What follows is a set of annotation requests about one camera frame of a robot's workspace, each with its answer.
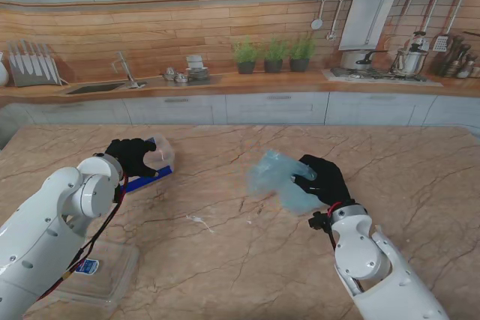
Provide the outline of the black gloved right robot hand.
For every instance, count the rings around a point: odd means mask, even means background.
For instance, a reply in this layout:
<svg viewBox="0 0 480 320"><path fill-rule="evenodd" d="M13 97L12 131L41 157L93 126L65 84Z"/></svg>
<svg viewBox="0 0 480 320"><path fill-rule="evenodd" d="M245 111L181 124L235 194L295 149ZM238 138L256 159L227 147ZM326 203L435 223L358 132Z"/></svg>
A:
<svg viewBox="0 0 480 320"><path fill-rule="evenodd" d="M295 177L295 184L303 191L315 195L327 205L334 205L338 202L341 204L355 203L350 196L342 172L335 163L309 154L304 155L299 161L314 170L317 176L312 181L299 175Z"/></svg>

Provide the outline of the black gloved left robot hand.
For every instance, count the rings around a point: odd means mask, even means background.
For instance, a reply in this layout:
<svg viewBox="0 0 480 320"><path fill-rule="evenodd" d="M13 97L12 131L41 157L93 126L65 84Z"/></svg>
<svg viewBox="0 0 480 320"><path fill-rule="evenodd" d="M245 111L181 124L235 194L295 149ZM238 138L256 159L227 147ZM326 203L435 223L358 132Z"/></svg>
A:
<svg viewBox="0 0 480 320"><path fill-rule="evenodd" d="M156 149L156 144L140 138L114 139L105 150L105 154L117 159L127 179L154 178L157 171L144 163L144 156Z"/></svg>

